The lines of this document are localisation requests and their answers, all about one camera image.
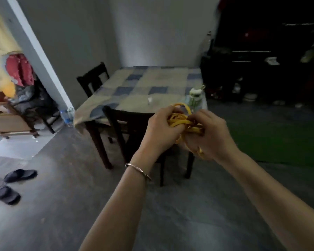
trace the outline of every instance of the bracelet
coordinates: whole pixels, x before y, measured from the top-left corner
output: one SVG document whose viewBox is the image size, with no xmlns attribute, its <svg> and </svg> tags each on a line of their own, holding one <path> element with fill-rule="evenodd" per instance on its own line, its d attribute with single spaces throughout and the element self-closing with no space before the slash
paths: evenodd
<svg viewBox="0 0 314 251">
<path fill-rule="evenodd" d="M 141 168 L 138 168 L 137 166 L 134 166 L 134 165 L 132 165 L 132 164 L 130 164 L 130 163 L 126 163 L 126 164 L 125 164 L 125 167 L 127 168 L 128 166 L 133 167 L 136 171 L 139 171 L 140 173 L 142 173 L 144 177 L 146 177 L 146 178 L 149 179 L 149 180 L 152 180 L 151 177 L 150 177 L 149 175 L 147 175 L 146 173 L 144 173 Z"/>
</svg>

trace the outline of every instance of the black slide sandal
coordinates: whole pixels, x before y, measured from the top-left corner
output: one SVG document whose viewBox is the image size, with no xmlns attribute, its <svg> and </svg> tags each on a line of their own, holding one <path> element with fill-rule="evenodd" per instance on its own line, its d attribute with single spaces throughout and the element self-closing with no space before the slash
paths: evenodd
<svg viewBox="0 0 314 251">
<path fill-rule="evenodd" d="M 16 181 L 29 180 L 37 176 L 36 170 L 23 170 L 17 169 L 13 172 L 10 172 L 4 177 L 4 181 L 7 183 L 12 183 Z"/>
<path fill-rule="evenodd" d="M 20 199 L 21 195 L 18 192 L 12 190 L 8 186 L 0 186 L 0 201 L 8 205 L 15 205 Z"/>
</svg>

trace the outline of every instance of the green rug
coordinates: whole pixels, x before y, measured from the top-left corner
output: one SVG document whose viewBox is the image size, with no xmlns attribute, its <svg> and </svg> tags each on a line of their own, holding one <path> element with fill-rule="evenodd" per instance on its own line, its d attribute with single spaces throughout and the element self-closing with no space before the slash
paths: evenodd
<svg viewBox="0 0 314 251">
<path fill-rule="evenodd" d="M 240 150 L 255 160 L 314 166 L 314 123 L 227 124 Z"/>
</svg>

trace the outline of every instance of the bundle of yellow cord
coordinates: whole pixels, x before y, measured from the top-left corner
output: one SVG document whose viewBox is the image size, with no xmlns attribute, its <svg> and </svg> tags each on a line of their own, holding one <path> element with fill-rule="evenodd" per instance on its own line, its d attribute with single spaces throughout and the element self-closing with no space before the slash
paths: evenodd
<svg viewBox="0 0 314 251">
<path fill-rule="evenodd" d="M 188 105 L 186 105 L 184 103 L 177 103 L 177 104 L 174 104 L 174 106 L 184 106 L 186 108 L 188 114 L 189 115 L 192 114 L 191 109 L 188 107 Z M 194 122 L 188 120 L 187 116 L 185 114 L 182 114 L 182 113 L 173 113 L 171 115 L 171 117 L 167 120 L 167 122 L 169 123 L 170 127 L 175 127 L 179 124 L 185 124 L 186 129 L 184 132 L 193 132 L 193 133 L 198 133 L 198 134 L 203 133 L 203 126 L 200 123 L 194 123 Z M 184 141 L 186 147 L 188 148 L 188 150 L 190 150 L 188 145 L 186 144 L 185 139 L 182 138 L 182 134 L 180 135 L 179 139 L 176 141 L 176 144 L 178 144 L 180 141 Z M 199 148 L 199 150 L 195 153 L 197 153 L 201 156 L 203 152 Z"/>
</svg>

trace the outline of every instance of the person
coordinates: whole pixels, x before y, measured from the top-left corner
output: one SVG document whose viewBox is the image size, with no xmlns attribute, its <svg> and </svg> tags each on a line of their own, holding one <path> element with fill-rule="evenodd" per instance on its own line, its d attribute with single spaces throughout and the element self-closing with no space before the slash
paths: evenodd
<svg viewBox="0 0 314 251">
<path fill-rule="evenodd" d="M 159 155 L 184 132 L 183 124 L 170 127 L 168 117 L 179 108 L 160 109 L 149 119 L 145 136 L 130 163 L 149 174 Z M 204 135 L 185 133 L 191 151 L 201 148 L 240 184 L 260 215 L 288 250 L 314 250 L 314 210 L 241 152 L 226 121 L 201 109 L 189 120 L 201 123 Z M 131 250 L 146 194 L 146 177 L 129 166 L 113 195 L 84 239 L 80 251 Z"/>
</svg>

